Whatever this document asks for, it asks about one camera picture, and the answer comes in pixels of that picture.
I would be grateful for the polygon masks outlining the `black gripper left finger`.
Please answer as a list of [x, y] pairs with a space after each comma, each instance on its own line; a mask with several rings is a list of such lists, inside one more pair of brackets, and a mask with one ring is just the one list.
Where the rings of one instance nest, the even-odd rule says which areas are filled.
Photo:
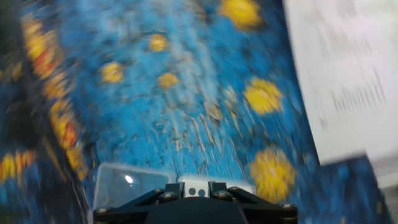
[[158, 205], [183, 198], [185, 184], [166, 184], [164, 189], [154, 189], [119, 207], [96, 208], [93, 223], [140, 223]]

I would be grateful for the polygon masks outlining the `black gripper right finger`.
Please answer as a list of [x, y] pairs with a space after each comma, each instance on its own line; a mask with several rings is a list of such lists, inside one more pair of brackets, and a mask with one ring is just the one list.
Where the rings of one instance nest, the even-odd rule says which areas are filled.
[[225, 182], [209, 181], [209, 196], [234, 205], [249, 223], [297, 224], [298, 208], [294, 204], [268, 202], [239, 187], [227, 187]]

